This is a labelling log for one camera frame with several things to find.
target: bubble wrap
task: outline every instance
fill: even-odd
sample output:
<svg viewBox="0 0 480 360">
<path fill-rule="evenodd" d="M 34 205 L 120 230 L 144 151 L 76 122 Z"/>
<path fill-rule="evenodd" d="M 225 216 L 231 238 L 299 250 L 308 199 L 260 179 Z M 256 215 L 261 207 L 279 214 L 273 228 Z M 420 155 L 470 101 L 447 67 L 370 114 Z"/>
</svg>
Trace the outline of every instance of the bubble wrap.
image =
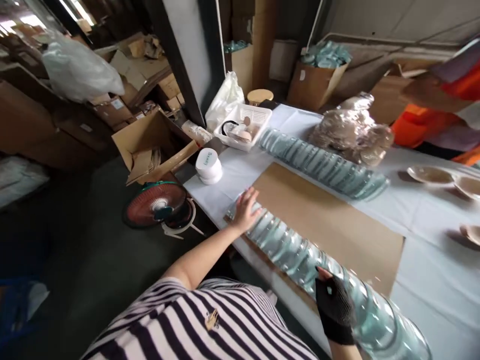
<svg viewBox="0 0 480 360">
<path fill-rule="evenodd" d="M 368 109 L 373 102 L 371 94 L 362 92 L 326 111 L 308 141 L 321 149 L 334 150 L 355 164 L 377 166 L 392 146 L 394 134 L 370 117 Z"/>
</svg>

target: orange vest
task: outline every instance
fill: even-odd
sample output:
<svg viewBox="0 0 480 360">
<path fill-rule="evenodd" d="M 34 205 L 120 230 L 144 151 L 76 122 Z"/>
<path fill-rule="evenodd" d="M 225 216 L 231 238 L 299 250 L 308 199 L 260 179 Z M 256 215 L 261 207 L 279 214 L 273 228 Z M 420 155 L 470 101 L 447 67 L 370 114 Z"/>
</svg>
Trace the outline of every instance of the orange vest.
<svg viewBox="0 0 480 360">
<path fill-rule="evenodd" d="M 456 98 L 469 101 L 480 100 L 480 61 L 470 72 L 452 83 L 444 83 L 441 89 Z M 448 127 L 458 123 L 461 119 L 449 112 L 436 111 L 407 105 L 400 117 L 391 126 L 395 133 L 395 144 L 416 148 L 425 139 L 442 133 Z M 452 161 L 471 166 L 480 161 L 480 145 L 473 150 L 464 152 Z"/>
</svg>

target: white plastic basket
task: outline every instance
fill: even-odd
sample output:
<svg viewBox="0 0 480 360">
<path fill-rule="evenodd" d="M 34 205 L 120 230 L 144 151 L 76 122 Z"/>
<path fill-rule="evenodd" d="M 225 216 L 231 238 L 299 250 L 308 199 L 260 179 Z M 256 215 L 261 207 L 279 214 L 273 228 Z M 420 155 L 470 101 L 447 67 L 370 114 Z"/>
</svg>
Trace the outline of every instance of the white plastic basket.
<svg viewBox="0 0 480 360">
<path fill-rule="evenodd" d="M 255 137 L 251 140 L 251 142 L 243 142 L 236 140 L 232 137 L 222 135 L 222 125 L 227 121 L 234 121 L 239 124 L 244 122 L 245 117 L 250 118 L 250 126 L 255 125 L 259 127 L 259 130 L 255 134 Z M 258 106 L 251 106 L 246 104 L 239 104 L 236 108 L 228 114 L 225 120 L 213 131 L 213 135 L 221 140 L 221 142 L 227 146 L 232 148 L 236 148 L 239 150 L 243 150 L 245 152 L 249 152 L 250 149 L 255 145 L 260 136 L 262 136 L 263 132 L 267 128 L 267 125 L 272 117 L 272 110 L 258 107 Z"/>
</svg>

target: wooden lid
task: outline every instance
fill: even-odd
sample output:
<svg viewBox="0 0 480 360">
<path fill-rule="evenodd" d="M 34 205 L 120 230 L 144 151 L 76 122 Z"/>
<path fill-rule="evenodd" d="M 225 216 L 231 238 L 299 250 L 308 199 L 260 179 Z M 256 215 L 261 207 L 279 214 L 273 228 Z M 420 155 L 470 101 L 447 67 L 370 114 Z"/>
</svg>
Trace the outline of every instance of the wooden lid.
<svg viewBox="0 0 480 360">
<path fill-rule="evenodd" d="M 261 103 L 264 100 L 272 100 L 274 93 L 267 89 L 252 90 L 246 96 L 250 103 Z"/>
</svg>

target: white jar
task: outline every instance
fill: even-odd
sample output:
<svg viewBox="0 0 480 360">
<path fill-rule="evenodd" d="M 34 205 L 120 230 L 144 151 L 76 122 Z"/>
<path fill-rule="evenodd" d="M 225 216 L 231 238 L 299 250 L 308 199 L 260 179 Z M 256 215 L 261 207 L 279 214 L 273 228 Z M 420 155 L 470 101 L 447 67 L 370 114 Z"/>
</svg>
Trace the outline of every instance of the white jar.
<svg viewBox="0 0 480 360">
<path fill-rule="evenodd" d="M 200 151 L 196 159 L 195 168 L 200 180 L 207 185 L 217 183 L 223 175 L 219 155 L 209 147 Z"/>
</svg>

